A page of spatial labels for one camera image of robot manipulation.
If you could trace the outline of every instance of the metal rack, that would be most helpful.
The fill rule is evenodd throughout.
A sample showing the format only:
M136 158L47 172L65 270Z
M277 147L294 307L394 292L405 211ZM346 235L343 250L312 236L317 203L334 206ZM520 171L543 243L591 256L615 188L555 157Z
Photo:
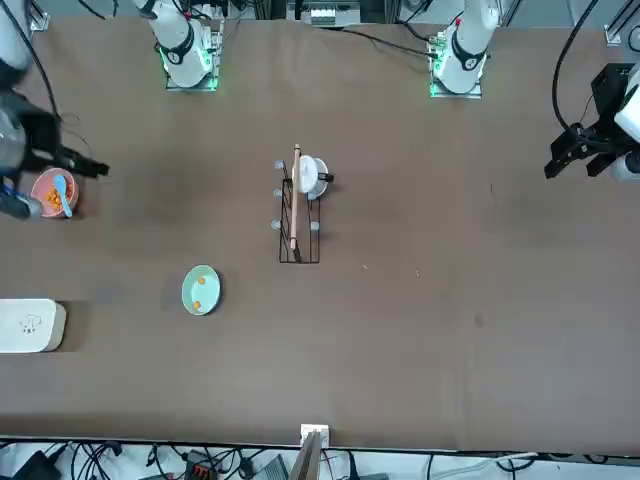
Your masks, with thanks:
M282 187L276 188L273 194L280 198L280 219L271 222L271 228L279 232L278 260L280 263L314 264L320 262L320 199L306 195L307 214L304 215L307 225L297 229L296 248L290 248L291 224L293 210L293 179L289 177L287 166L283 160L276 162L276 169L282 170Z

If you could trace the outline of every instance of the white cup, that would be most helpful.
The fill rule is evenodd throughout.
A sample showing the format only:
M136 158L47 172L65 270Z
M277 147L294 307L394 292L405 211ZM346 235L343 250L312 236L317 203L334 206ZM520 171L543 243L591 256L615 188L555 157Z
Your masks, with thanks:
M303 155L300 157L299 180L300 193L305 193L310 198L318 198L327 189L327 183L333 182L333 175L321 159Z

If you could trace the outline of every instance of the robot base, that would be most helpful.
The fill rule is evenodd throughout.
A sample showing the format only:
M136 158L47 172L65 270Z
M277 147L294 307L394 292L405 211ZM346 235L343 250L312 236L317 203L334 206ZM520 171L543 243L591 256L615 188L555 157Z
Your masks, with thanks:
M220 20L220 27L218 30L213 30L211 27L204 29L206 32L205 46L207 48L202 52L202 61L207 65L211 65L211 72L204 76L200 82L192 87L181 87L171 80L171 77L167 74L167 92L215 92L218 89L218 83L220 81L220 55L222 54L222 40L224 38L224 19ZM160 52L162 62L166 65L166 59Z
M427 43L427 51L429 53L435 53L438 57L442 58L446 50L446 40L438 34L437 37L432 37L431 41ZM442 82L433 74L433 70L439 68L440 60L429 57L429 95L431 98L482 98L482 84L481 79L478 79L475 87L473 87L467 93L453 93L448 90Z

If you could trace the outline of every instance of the food in bowl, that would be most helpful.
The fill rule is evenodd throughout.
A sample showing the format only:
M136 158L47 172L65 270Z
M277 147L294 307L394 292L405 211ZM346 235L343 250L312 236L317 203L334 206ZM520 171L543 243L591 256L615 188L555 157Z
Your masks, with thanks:
M73 185L66 178L64 181L67 184L65 197L67 197L67 203L69 203L73 196ZM62 210L62 199L55 186L51 185L51 189L47 193L46 201L56 213Z

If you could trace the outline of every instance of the white container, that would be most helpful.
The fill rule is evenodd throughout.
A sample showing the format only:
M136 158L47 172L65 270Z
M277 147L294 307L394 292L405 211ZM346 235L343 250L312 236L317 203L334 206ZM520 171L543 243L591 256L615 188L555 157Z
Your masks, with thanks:
M0 299L0 353L55 350L66 320L66 310L53 300Z

